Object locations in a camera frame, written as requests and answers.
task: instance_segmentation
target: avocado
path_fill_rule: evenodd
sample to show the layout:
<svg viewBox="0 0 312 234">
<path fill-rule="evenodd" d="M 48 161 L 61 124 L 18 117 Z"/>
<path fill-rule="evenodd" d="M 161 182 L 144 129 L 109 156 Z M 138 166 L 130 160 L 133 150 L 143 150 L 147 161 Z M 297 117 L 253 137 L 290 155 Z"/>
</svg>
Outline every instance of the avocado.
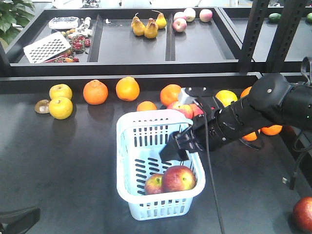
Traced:
<svg viewBox="0 0 312 234">
<path fill-rule="evenodd" d="M 307 14 L 307 22 L 312 23 L 312 13 Z"/>
<path fill-rule="evenodd" d="M 269 15 L 270 23 L 278 23 L 280 19 L 281 19 L 281 14 L 279 13 L 272 13 Z"/>
</svg>

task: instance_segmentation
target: robotic arm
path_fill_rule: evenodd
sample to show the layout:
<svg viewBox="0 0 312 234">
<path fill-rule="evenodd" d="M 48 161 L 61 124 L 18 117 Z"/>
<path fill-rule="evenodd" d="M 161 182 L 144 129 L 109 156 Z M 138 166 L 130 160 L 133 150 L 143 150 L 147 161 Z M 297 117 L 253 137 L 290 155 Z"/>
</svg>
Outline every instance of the robotic arm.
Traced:
<svg viewBox="0 0 312 234">
<path fill-rule="evenodd" d="M 195 102 L 199 102 L 206 115 L 195 117 L 194 124 L 182 133 L 172 133 L 160 152 L 161 160 L 187 160 L 186 150 L 202 151 L 206 148 L 206 137 L 207 147 L 213 151 L 272 124 L 312 130 L 311 72 L 310 77 L 306 75 L 311 60 L 305 58 L 302 63 L 301 72 L 308 79 L 305 83 L 289 83 L 279 73 L 267 74 L 252 86 L 247 96 L 223 109 L 212 110 L 202 97 L 197 97 Z"/>
</svg>

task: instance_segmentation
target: white grater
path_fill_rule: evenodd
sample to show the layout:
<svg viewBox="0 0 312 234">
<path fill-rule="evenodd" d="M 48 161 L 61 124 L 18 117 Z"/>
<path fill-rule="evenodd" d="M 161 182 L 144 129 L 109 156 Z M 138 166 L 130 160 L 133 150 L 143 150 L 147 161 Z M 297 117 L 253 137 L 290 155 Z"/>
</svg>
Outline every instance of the white grater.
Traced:
<svg viewBox="0 0 312 234">
<path fill-rule="evenodd" d="M 66 51 L 70 47 L 71 45 L 62 33 L 56 32 L 25 46 L 23 49 L 30 63 L 41 63 Z"/>
</svg>

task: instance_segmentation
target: cable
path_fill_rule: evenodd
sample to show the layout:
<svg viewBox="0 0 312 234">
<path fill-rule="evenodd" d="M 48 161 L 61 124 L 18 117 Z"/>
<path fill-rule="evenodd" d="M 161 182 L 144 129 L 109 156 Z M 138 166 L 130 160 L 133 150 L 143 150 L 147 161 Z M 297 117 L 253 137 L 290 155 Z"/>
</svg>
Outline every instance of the cable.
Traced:
<svg viewBox="0 0 312 234">
<path fill-rule="evenodd" d="M 299 165 L 302 161 L 302 159 L 304 158 L 304 156 L 306 155 L 307 152 L 302 152 L 298 159 L 296 160 L 296 163 L 295 163 L 295 166 L 293 168 L 293 172 L 292 172 L 292 177 L 291 177 L 291 180 L 290 180 L 290 183 L 289 183 L 289 189 L 290 190 L 294 190 L 294 186 L 295 186 L 295 183 L 296 183 L 296 179 L 297 179 L 297 171 L 299 169 Z"/>
<path fill-rule="evenodd" d="M 214 176 L 213 176 L 213 170 L 212 170 L 211 160 L 210 160 L 210 154 L 209 154 L 207 113 L 206 113 L 205 110 L 202 108 L 202 106 L 201 106 L 201 104 L 200 104 L 199 102 L 197 102 L 196 100 L 194 100 L 194 103 L 195 103 L 195 104 L 203 111 L 203 113 L 204 113 L 204 118 L 205 118 L 205 133 L 206 133 L 206 152 L 207 152 L 207 158 L 208 158 L 209 174 L 210 174 L 210 179 L 211 179 L 211 185 L 212 185 L 212 188 L 213 188 L 214 202 L 215 202 L 216 211 L 217 211 L 217 214 L 218 214 L 218 219 L 219 219 L 219 224 L 220 224 L 221 233 L 222 233 L 222 234 L 225 234 L 223 219 L 222 219 L 222 215 L 221 215 L 221 209 L 220 209 L 220 207 L 219 207 L 218 197 L 217 197 L 217 195 L 216 195 L 215 180 L 214 180 Z"/>
<path fill-rule="evenodd" d="M 297 148 L 296 145 L 300 139 L 300 137 L 302 136 L 302 134 L 304 133 L 304 131 L 301 131 L 300 134 L 297 136 L 296 140 L 293 143 L 292 149 L 296 152 L 307 152 L 309 150 L 312 150 L 312 144 L 310 144 L 310 146 L 305 147 L 305 148 Z"/>
<path fill-rule="evenodd" d="M 289 189 L 290 190 L 294 190 L 294 187 L 295 187 L 295 184 L 296 184 L 296 180 L 297 180 L 297 171 L 299 169 L 299 166 L 300 166 L 300 163 L 302 161 L 302 159 L 304 158 L 304 156 L 307 154 L 307 152 L 309 150 L 312 150 L 312 144 L 309 146 L 309 147 L 306 147 L 306 148 L 297 148 L 296 145 L 300 139 L 300 137 L 302 136 L 304 132 L 301 131 L 300 134 L 297 136 L 296 140 L 294 141 L 293 143 L 293 146 L 292 146 L 292 149 L 296 152 L 301 152 L 301 154 L 299 155 L 299 157 L 297 158 L 296 160 L 296 163 L 293 167 L 293 171 L 292 171 L 292 177 L 290 179 L 290 182 L 289 182 Z"/>
</svg>

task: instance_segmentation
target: yellow pear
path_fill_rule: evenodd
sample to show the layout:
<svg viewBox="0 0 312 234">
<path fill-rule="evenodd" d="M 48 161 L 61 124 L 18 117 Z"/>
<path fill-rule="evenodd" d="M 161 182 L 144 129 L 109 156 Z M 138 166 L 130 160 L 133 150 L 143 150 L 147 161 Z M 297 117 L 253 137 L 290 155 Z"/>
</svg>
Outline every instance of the yellow pear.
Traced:
<svg viewBox="0 0 312 234">
<path fill-rule="evenodd" d="M 139 19 L 136 19 L 133 22 L 133 33 L 136 36 L 143 36 L 144 30 L 145 30 L 145 25 Z"/>
<path fill-rule="evenodd" d="M 153 18 L 149 18 L 146 27 L 148 28 L 150 26 L 151 23 L 155 23 L 155 26 L 158 30 L 158 25 L 156 24 L 155 20 Z"/>
<path fill-rule="evenodd" d="M 167 21 L 164 17 L 164 14 L 161 13 L 160 11 L 155 11 L 155 12 L 159 13 L 156 19 L 156 24 L 158 25 L 158 28 L 159 29 L 165 28 L 167 25 Z"/>
<path fill-rule="evenodd" d="M 148 39 L 153 39 L 157 37 L 158 34 L 158 26 L 155 22 L 151 22 L 149 26 L 146 26 L 144 30 L 144 35 Z"/>
<path fill-rule="evenodd" d="M 131 22 L 131 27 L 132 27 L 132 28 L 133 28 L 133 23 L 134 23 L 134 21 L 135 21 L 135 20 L 140 20 L 139 17 L 137 17 L 137 14 L 138 14 L 138 13 L 136 13 L 135 16 L 132 18 L 132 22 Z"/>
</svg>

